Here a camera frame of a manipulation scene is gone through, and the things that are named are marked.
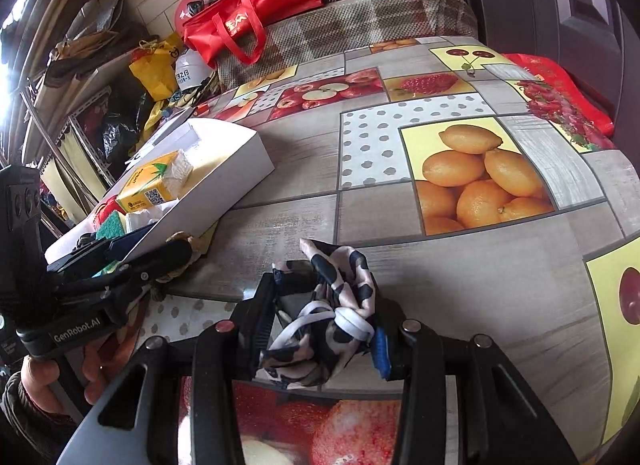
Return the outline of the person's left hand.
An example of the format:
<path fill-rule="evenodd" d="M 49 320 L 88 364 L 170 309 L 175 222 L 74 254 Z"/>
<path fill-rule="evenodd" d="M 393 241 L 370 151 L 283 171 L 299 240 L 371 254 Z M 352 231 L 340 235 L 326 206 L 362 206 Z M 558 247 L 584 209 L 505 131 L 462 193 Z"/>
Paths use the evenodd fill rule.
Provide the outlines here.
<path fill-rule="evenodd" d="M 86 387 L 84 398 L 93 405 L 100 399 L 105 388 L 124 368 L 134 351 L 134 337 L 119 337 L 113 334 L 104 339 L 91 341 L 82 350 L 81 374 Z M 61 399 L 52 389 L 60 380 L 61 370 L 54 360 L 37 360 L 27 355 L 21 369 L 21 382 L 29 400 L 40 411 L 51 415 L 67 415 Z"/>

